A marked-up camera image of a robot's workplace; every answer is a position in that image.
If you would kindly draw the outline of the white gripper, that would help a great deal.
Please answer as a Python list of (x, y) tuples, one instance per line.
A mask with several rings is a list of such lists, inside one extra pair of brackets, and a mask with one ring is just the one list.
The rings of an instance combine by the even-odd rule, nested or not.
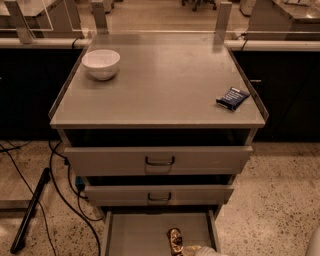
[(225, 254), (219, 253), (211, 247), (199, 245), (184, 246), (182, 249), (183, 256), (226, 256)]

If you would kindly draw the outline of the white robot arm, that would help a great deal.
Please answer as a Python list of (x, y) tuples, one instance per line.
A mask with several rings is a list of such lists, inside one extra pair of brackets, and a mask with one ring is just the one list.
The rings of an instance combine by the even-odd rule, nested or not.
[[(216, 252), (207, 246), (187, 246), (182, 250), (182, 256), (228, 256)], [(315, 229), (309, 240), (305, 256), (320, 256), (320, 226)]]

